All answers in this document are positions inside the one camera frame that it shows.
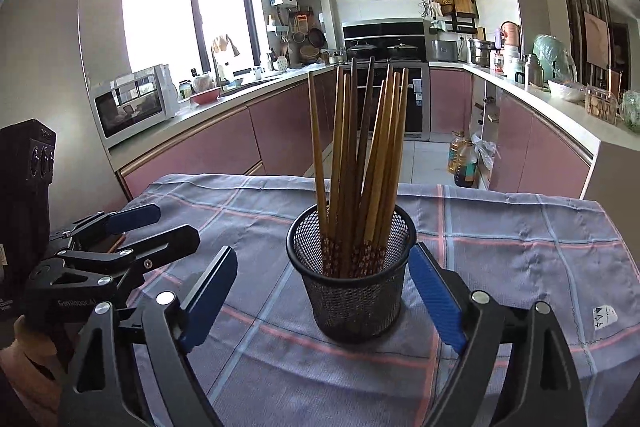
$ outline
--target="tablecloth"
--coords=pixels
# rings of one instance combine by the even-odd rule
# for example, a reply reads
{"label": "tablecloth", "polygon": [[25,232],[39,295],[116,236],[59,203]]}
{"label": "tablecloth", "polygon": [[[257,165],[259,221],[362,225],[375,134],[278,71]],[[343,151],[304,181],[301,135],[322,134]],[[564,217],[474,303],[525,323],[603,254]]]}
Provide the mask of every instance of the tablecloth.
{"label": "tablecloth", "polygon": [[[341,346],[321,333],[285,249],[291,223],[315,203],[312,179],[172,174],[129,207],[146,203],[160,206],[161,220],[130,232],[128,243],[183,224],[198,229],[201,243],[195,254],[150,272],[130,302],[164,290],[184,295],[223,245],[238,255],[225,305],[188,357],[226,426],[422,424],[455,354],[440,342],[408,270],[401,315],[389,333],[359,346]],[[640,274],[601,206],[403,184],[398,204],[414,220],[418,240],[470,289],[505,305],[552,305],[590,426],[603,425],[640,373]],[[595,310],[603,306],[617,321],[602,326]],[[477,425],[491,418],[508,353],[501,346]],[[156,423],[171,425],[144,346],[136,358]]]}

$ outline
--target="toaster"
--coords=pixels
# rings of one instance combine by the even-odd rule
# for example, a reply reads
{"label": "toaster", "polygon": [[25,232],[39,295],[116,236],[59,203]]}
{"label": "toaster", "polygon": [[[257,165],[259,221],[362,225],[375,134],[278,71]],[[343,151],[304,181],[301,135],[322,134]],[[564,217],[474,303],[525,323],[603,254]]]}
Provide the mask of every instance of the toaster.
{"label": "toaster", "polygon": [[435,62],[457,62],[458,43],[456,41],[431,41],[431,54]]}

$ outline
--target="white countertop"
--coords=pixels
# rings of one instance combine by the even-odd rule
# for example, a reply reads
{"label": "white countertop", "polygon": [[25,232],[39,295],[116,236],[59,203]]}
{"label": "white countertop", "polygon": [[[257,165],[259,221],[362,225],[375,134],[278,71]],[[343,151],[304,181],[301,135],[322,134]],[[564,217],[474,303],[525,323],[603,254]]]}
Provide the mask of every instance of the white countertop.
{"label": "white countertop", "polygon": [[489,69],[479,68],[464,62],[429,62],[429,66],[431,68],[462,69],[488,80],[496,87],[500,87],[535,109],[593,155],[597,154],[601,142],[640,151],[639,135],[628,130],[620,120],[617,125],[612,125],[591,116],[585,110],[584,104],[553,98],[551,93],[535,87],[525,89],[523,84],[515,84],[504,76],[492,74]]}
{"label": "white countertop", "polygon": [[221,96],[215,102],[207,105],[192,105],[191,107],[184,108],[171,120],[159,123],[110,148],[108,157],[111,162],[111,167],[114,172],[119,171],[125,165],[146,154],[151,149],[158,147],[191,127],[239,105],[248,103],[254,98],[295,84],[306,78],[309,71],[320,74],[331,71],[334,68],[334,65],[323,66],[312,64],[299,70],[287,70],[269,82],[258,84],[255,87],[247,87],[228,96]]}

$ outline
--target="black mesh cup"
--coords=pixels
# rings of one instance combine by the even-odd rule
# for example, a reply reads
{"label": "black mesh cup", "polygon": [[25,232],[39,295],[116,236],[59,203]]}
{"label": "black mesh cup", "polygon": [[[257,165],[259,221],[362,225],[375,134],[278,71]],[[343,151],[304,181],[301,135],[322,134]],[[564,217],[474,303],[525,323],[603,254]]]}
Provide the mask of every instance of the black mesh cup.
{"label": "black mesh cup", "polygon": [[388,330],[398,318],[409,250],[415,245],[415,225],[396,206],[382,271],[359,279],[322,275],[318,211],[303,212],[287,234],[287,254],[302,275],[314,319],[329,338],[360,343]]}

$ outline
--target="striped curtain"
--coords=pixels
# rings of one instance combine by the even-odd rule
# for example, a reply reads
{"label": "striped curtain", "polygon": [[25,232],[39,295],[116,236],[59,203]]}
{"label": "striped curtain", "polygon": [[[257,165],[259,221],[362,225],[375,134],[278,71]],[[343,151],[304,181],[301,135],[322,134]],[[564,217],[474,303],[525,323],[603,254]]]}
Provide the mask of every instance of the striped curtain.
{"label": "striped curtain", "polygon": [[607,70],[587,62],[587,37],[584,13],[602,19],[609,26],[609,48],[613,50],[613,34],[608,0],[566,0],[571,33],[571,54],[578,70],[578,81],[586,86],[607,89]]}

